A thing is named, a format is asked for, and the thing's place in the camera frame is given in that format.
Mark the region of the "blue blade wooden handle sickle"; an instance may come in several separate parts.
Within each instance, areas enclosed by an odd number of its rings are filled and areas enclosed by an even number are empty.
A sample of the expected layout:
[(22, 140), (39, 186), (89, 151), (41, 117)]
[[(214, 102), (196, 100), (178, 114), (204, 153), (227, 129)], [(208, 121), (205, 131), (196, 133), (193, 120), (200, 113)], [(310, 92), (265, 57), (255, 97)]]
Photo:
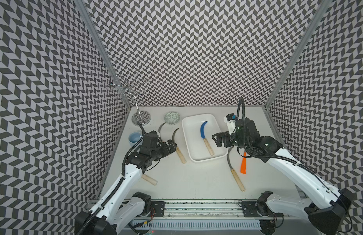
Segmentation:
[(207, 140), (207, 138), (205, 136), (205, 132), (204, 132), (204, 128), (205, 128), (207, 123), (208, 123), (208, 121), (205, 121), (205, 122), (202, 123), (202, 125), (200, 127), (200, 134), (201, 134), (201, 138), (203, 139), (203, 141), (204, 141), (204, 143), (205, 143), (205, 145), (207, 147), (207, 150), (208, 150), (209, 154), (211, 156), (214, 156), (215, 153), (214, 153), (210, 143), (208, 142), (208, 140)]

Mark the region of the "white plastic storage box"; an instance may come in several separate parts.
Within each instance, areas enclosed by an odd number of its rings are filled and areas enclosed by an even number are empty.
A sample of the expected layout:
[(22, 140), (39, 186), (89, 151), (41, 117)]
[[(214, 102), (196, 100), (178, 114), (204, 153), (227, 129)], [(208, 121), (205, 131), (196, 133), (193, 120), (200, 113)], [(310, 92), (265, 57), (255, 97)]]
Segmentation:
[[(205, 136), (215, 153), (214, 156), (209, 154), (207, 147), (201, 138), (200, 127), (205, 121), (208, 121), (204, 128)], [(228, 149), (224, 147), (217, 147), (212, 139), (212, 135), (221, 132), (218, 122), (212, 114), (200, 114), (185, 117), (181, 124), (188, 154), (193, 162), (202, 163), (227, 156)]]

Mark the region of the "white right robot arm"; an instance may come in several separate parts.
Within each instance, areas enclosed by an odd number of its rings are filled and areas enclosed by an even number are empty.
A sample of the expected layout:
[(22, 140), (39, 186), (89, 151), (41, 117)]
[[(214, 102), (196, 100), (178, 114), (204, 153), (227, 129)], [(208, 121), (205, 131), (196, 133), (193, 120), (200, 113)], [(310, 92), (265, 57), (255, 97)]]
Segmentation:
[(356, 196), (349, 189), (338, 189), (324, 181), (299, 160), (275, 138), (261, 136), (253, 120), (246, 117), (244, 98), (239, 98), (237, 112), (226, 115), (228, 131), (212, 135), (217, 147), (236, 148), (244, 159), (254, 158), (269, 164), (287, 176), (307, 196), (306, 199), (283, 197), (272, 191), (261, 193), (255, 202), (260, 217), (276, 217), (277, 214), (291, 215), (309, 221), (325, 235), (341, 232), (340, 227), (349, 219), (350, 207)]

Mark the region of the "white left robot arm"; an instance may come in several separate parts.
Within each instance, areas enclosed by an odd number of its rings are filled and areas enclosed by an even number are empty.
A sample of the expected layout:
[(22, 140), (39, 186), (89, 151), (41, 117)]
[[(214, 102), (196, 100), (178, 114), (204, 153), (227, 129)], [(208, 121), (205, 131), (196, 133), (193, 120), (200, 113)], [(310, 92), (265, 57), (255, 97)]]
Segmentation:
[(177, 144), (173, 140), (163, 142), (157, 131), (141, 132), (140, 140), (125, 154), (115, 183), (88, 212), (75, 217), (76, 235), (117, 235), (135, 217), (151, 213), (151, 197), (147, 194), (137, 192), (129, 202), (124, 200), (152, 163), (174, 153)]

